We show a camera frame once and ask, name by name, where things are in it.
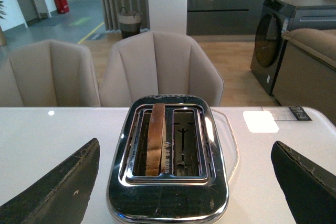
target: bread crust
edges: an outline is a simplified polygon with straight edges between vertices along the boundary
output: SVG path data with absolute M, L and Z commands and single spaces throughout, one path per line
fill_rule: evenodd
M 146 176 L 158 176 L 161 172 L 164 172 L 164 167 L 161 165 L 161 156 L 165 141 L 165 104 L 156 103 L 153 105 L 148 129 Z

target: beige chair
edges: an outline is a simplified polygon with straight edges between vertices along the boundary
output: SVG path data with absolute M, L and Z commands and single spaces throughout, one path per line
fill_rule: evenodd
M 100 106 L 88 47 L 45 40 L 0 62 L 0 106 Z
M 114 44 L 99 90 L 102 106 L 130 106 L 155 94 L 191 94 L 219 106 L 223 80 L 187 35 L 148 31 Z

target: white countertop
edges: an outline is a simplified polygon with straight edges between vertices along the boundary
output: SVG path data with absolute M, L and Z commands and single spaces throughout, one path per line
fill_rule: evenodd
M 278 129 L 252 133 L 244 113 L 270 109 Z M 270 159 L 276 140 L 336 175 L 336 127 L 320 112 L 305 108 L 312 121 L 287 121 L 285 107 L 212 111 L 227 119 L 230 132 L 215 117 L 219 136 L 224 131 L 231 134 L 239 154 L 229 180 L 228 208 L 217 223 L 295 223 Z M 82 223 L 112 223 L 106 188 L 127 112 L 128 108 L 0 108 L 0 205 L 96 137 L 99 171 Z

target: gray floor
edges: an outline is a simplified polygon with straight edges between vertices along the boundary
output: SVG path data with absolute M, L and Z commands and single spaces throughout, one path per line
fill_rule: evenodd
M 68 0 L 70 11 L 55 14 L 51 19 L 25 28 L 19 26 L 5 31 L 7 46 L 0 47 L 0 60 L 6 54 L 21 46 L 45 39 L 59 39 L 78 43 L 103 23 L 100 0 Z M 102 25 L 94 33 L 105 33 Z

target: dark gray cabinet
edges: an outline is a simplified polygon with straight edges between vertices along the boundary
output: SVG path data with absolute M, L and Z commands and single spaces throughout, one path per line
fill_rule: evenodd
M 188 0 L 188 35 L 253 35 L 264 0 Z

